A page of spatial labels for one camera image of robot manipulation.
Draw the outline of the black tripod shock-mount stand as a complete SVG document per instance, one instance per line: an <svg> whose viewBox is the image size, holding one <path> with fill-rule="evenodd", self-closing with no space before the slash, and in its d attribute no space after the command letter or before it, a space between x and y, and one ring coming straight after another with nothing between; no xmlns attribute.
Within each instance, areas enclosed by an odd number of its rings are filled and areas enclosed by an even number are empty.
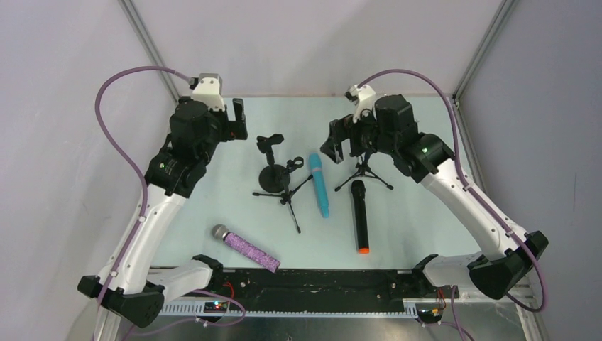
<svg viewBox="0 0 602 341"><path fill-rule="evenodd" d="M356 163L356 172L350 175L345 181L343 181L340 185L337 185L334 189L335 192L340 191L347 183L356 178L372 178L380 181L384 186L389 190L394 190L394 187L384 181L380 176L376 175L372 168L369 166L368 162L373 155L373 152L367 151L361 156L359 156L358 162Z"/></svg>

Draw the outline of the purple glitter microphone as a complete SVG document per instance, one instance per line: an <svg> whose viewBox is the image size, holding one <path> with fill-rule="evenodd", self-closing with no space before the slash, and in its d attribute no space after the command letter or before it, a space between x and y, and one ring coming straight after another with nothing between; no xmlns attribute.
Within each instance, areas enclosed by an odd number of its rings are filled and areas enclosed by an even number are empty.
<svg viewBox="0 0 602 341"><path fill-rule="evenodd" d="M223 224L214 226L212 228L212 235L215 239L222 241L234 251L238 252L247 259L250 259L252 262L258 264L271 273L275 273L280 267L280 262L276 258L250 243L243 237L231 232Z"/></svg>

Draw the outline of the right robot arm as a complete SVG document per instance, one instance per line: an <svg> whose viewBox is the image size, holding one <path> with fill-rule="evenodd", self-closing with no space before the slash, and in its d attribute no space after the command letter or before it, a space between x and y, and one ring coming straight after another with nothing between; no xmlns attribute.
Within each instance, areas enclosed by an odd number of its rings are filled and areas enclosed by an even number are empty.
<svg viewBox="0 0 602 341"><path fill-rule="evenodd" d="M404 176L447 206L480 247L475 254L423 259L415 268L431 286L470 286L499 300L525 277L533 267L532 259L548 246L543 233L527 232L485 197L456 167L456 156L443 140L418 129L412 105L401 94L386 95L371 107L331 121L320 151L341 163L344 141L349 142L351 156L390 156Z"/></svg>

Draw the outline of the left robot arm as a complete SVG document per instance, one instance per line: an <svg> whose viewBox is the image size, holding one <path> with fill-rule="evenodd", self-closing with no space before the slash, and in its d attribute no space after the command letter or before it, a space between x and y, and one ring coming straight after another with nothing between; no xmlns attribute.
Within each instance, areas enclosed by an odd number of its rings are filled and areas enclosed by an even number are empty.
<svg viewBox="0 0 602 341"><path fill-rule="evenodd" d="M149 275L153 257L173 218L190 198L221 142L246 140L246 116L240 98L232 100L235 119L226 110L182 97L170 117L170 131L143 177L143 196L130 226L109 263L83 276L77 289L98 298L103 308L139 328L149 326L165 303L212 284L223 269L205 255L158 275Z"/></svg>

